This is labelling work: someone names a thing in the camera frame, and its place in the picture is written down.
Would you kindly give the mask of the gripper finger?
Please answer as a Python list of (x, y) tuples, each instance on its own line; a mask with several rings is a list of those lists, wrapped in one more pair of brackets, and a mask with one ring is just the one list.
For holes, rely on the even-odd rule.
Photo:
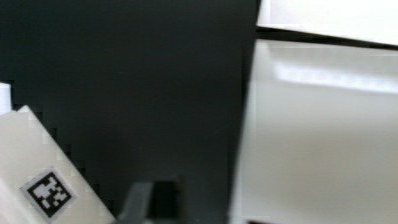
[(177, 181), (132, 184), (116, 224), (184, 224)]

